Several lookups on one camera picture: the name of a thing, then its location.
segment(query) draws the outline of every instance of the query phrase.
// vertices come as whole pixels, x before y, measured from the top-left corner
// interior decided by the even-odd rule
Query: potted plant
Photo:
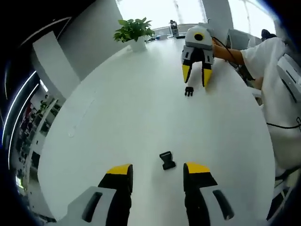
[[[146,49],[144,43],[144,36],[153,36],[155,32],[150,29],[149,22],[146,21],[146,17],[140,19],[119,20],[122,27],[116,30],[114,34],[115,41],[127,42],[130,41],[130,45],[134,52],[143,51]]]

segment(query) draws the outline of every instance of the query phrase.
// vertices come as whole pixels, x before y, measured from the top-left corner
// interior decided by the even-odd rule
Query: black buckle
[[[185,96],[192,96],[193,95],[193,87],[186,87],[185,89]]]
[[[165,152],[160,154],[159,156],[164,162],[163,164],[164,170],[168,170],[175,167],[175,162],[173,161],[173,155],[171,154],[171,152]]]

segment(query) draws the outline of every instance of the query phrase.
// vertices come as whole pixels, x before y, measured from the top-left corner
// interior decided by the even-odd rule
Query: round table
[[[113,166],[134,166],[128,225],[188,225],[183,164],[210,168],[256,219],[273,198],[275,163],[263,114],[233,67],[215,59],[207,88],[194,64],[186,97],[184,40],[125,48],[94,71],[66,100],[46,137],[39,163],[42,192],[56,219]],[[164,171],[160,153],[176,168]]]

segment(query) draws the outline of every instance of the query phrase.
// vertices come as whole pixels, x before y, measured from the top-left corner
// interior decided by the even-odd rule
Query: white shirt
[[[301,112],[298,111],[296,103],[277,71],[277,62],[284,52],[285,44],[279,38],[265,40],[258,46],[241,51],[252,77],[255,79],[264,77],[261,93],[266,122],[292,127],[298,125],[296,118],[301,118]],[[299,128],[268,127],[278,165],[284,169],[300,165],[301,132]]]

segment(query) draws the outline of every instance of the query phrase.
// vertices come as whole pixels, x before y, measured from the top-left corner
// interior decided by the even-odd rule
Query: white pot
[[[137,41],[130,40],[129,42],[130,42],[130,46],[131,46],[133,52],[142,52],[142,51],[146,50],[143,36],[140,36]]]

